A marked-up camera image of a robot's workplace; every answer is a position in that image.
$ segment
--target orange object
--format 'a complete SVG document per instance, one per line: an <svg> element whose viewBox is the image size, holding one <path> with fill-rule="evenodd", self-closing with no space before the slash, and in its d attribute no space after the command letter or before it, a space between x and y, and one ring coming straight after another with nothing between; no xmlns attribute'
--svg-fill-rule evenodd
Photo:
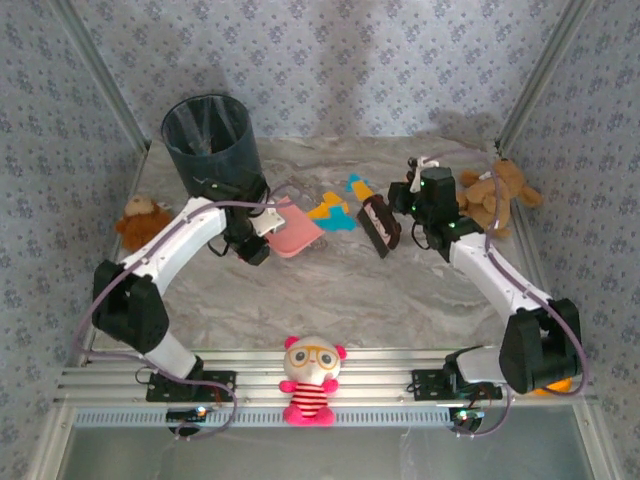
<svg viewBox="0 0 640 480"><path fill-rule="evenodd" d="M565 378L564 380L560 380L559 382L548 385L547 388L549 390L553 390L554 392L566 393L571 389L571 379ZM541 388L534 390L533 393L535 393L536 395L551 395L551 393Z"/></svg>
<svg viewBox="0 0 640 480"><path fill-rule="evenodd" d="M312 220L329 218L329 209L337 205L342 206L342 210L344 210L344 213L349 213L349 206L347 205L347 202L342 200L342 198L340 198L334 192L327 192L322 196L322 198L324 201L320 205L307 212L307 216Z"/></svg>
<svg viewBox="0 0 640 480"><path fill-rule="evenodd" d="M353 182L351 184L351 188L353 189L353 193L356 194L356 197L361 202L364 202L367 198L373 196L373 190L371 190L364 180L358 180L357 182Z"/></svg>

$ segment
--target pink plush doll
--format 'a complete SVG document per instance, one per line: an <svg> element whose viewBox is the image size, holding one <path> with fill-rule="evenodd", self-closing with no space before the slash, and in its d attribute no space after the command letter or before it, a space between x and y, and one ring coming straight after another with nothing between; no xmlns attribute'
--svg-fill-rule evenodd
<svg viewBox="0 0 640 480"><path fill-rule="evenodd" d="M289 337L284 347L284 371L289 380L280 382L280 391L293 393L284 420L299 427L333 425L335 414L327 394L340 386L337 377L340 362L347 358L346 350L320 337Z"/></svg>

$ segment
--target glass panel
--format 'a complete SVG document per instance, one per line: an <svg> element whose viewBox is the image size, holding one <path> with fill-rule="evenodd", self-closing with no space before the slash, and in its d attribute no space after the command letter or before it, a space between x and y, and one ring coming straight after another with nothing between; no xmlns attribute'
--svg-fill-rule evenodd
<svg viewBox="0 0 640 480"><path fill-rule="evenodd" d="M489 413L487 425L499 415ZM514 408L486 438L447 429L238 428L201 442L167 429L74 429L59 480L589 480L573 410Z"/></svg>

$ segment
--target brown teddy bear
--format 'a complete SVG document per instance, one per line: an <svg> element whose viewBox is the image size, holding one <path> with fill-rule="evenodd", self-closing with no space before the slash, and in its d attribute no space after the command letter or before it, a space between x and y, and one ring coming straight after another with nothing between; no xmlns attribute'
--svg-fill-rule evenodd
<svg viewBox="0 0 640 480"><path fill-rule="evenodd" d="M131 253L149 243L171 223L171 215L156 202L142 195L134 195L124 207L124 215L116 223L122 235L122 246Z"/></svg>
<svg viewBox="0 0 640 480"><path fill-rule="evenodd" d="M494 230L497 237L508 237L511 231L506 228L511 217L511 200L519 198L527 207L542 205L542 195L527 185L524 173L506 158L498 159L493 164L500 186L500 199L496 199L496 187L489 172L480 174L465 170L460 176L460 183L467 190L456 193L460 214L473 218L485 230L493 221L497 202L500 202L498 228Z"/></svg>

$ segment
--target doll glasses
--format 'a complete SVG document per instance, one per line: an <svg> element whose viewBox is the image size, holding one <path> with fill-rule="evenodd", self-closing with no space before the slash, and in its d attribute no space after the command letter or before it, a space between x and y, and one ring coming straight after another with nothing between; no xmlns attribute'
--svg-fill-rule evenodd
<svg viewBox="0 0 640 480"><path fill-rule="evenodd" d="M309 360L317 363L320 368L331 370L338 363L338 355L328 348L317 347L315 345L298 347L289 351L289 361L294 367L304 367Z"/></svg>

